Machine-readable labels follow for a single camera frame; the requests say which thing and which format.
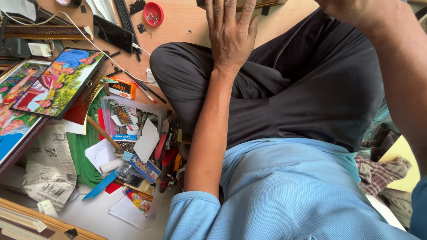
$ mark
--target green cloth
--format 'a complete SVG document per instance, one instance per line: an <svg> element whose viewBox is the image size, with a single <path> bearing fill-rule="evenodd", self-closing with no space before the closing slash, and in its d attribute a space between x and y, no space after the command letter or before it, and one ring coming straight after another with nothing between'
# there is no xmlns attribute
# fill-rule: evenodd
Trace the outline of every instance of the green cloth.
<svg viewBox="0 0 427 240"><path fill-rule="evenodd" d="M88 116L95 119L98 109L101 109L101 98L107 96L102 89L89 107ZM77 183L96 187L102 181L102 176L85 156L85 150L99 142L99 133L90 124L86 124L86 135L67 132L71 158L76 167Z"/></svg>

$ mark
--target red container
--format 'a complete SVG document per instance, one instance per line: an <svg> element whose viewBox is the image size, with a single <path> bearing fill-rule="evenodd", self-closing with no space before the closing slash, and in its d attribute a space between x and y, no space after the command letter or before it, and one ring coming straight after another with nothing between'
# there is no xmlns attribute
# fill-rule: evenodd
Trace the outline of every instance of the red container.
<svg viewBox="0 0 427 240"><path fill-rule="evenodd" d="M163 22L163 10L157 3L147 3L144 7L143 14L145 21L151 26L159 26Z"/></svg>

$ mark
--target fingers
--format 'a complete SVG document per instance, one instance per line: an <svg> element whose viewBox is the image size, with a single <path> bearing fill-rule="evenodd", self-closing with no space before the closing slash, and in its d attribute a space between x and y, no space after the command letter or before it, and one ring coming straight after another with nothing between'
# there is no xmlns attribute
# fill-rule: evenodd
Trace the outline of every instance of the fingers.
<svg viewBox="0 0 427 240"><path fill-rule="evenodd" d="M255 37L257 36L257 32L258 32L259 19L260 19L260 16L256 15L252 18L251 22L249 23L248 40L252 43L255 43Z"/></svg>
<svg viewBox="0 0 427 240"><path fill-rule="evenodd" d="M245 5L243 5L242 14L237 21L237 26L243 29L247 29L249 27L249 22L251 20L252 13L255 10L256 2L257 0L246 0Z"/></svg>
<svg viewBox="0 0 427 240"><path fill-rule="evenodd" d="M224 2L224 25L230 25L236 21L237 0L225 0Z"/></svg>
<svg viewBox="0 0 427 240"><path fill-rule="evenodd" d="M206 19L208 20L209 31L211 32L215 28L213 0L205 0L205 7Z"/></svg>
<svg viewBox="0 0 427 240"><path fill-rule="evenodd" d="M213 14L215 17L215 27L221 28L224 22L224 0L215 0Z"/></svg>

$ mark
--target black pants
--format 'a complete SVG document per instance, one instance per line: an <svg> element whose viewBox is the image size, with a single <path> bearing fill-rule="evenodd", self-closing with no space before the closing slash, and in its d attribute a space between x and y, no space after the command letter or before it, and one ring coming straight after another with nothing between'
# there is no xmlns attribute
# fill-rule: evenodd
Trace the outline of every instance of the black pants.
<svg viewBox="0 0 427 240"><path fill-rule="evenodd" d="M150 66L184 130L193 133L213 68L211 49L168 43ZM384 98L378 57L357 29L317 9L255 49L232 90L227 148L304 137L355 152Z"/></svg>

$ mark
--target red paper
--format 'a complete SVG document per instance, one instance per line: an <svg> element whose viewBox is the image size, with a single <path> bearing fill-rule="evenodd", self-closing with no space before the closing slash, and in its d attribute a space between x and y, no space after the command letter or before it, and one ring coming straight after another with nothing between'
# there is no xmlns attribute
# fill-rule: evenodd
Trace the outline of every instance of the red paper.
<svg viewBox="0 0 427 240"><path fill-rule="evenodd" d="M108 186L105 188L105 192L108 194L112 194L115 190L121 188L121 186L119 184L116 183L110 183L108 184Z"/></svg>
<svg viewBox="0 0 427 240"><path fill-rule="evenodd" d="M105 124L104 124L104 115L102 114L102 109L98 109L98 122L99 126L105 131ZM104 140L105 137L103 137L101 134L99 135L99 141Z"/></svg>

